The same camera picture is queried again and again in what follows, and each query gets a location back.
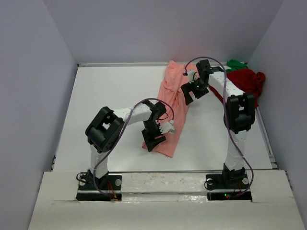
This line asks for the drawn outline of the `pink t shirt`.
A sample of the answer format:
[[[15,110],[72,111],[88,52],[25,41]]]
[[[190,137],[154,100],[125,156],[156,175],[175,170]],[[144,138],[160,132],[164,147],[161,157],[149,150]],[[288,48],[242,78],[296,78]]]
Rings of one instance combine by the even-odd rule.
[[[172,60],[168,63],[157,96],[158,99],[171,106],[171,109],[166,107],[167,115],[163,116],[163,121],[170,121],[173,117],[176,133],[166,133],[166,140],[158,144],[153,151],[170,158],[174,156],[189,110],[181,89],[181,86],[189,81],[188,77],[183,75],[184,67],[185,64],[179,64]]]

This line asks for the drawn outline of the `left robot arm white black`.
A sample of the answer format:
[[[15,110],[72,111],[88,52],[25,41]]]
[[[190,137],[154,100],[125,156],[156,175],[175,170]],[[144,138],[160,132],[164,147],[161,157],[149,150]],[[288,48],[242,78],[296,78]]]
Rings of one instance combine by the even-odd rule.
[[[166,141],[165,133],[172,124],[159,120],[166,114],[166,106],[162,101],[152,103],[144,100],[132,108],[112,110],[105,106],[91,121],[85,130],[90,145],[90,168],[86,177],[79,181],[97,191],[102,191],[108,181],[107,159],[114,149],[123,131],[128,125],[143,122],[142,136],[148,151],[152,151],[160,143]]]

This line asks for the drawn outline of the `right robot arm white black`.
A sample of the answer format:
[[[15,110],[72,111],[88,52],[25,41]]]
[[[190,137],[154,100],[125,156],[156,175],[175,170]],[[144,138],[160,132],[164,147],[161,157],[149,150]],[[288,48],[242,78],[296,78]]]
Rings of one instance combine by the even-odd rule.
[[[245,167],[250,166],[244,156],[247,134],[255,122],[255,96],[236,87],[227,77],[222,64],[212,67],[209,60],[200,57],[196,70],[184,67],[188,82],[181,86],[186,105],[199,99],[212,87],[222,97],[224,125],[228,132],[228,147],[223,170],[219,174],[208,174],[204,186],[207,190],[231,190],[240,186],[249,189]]]

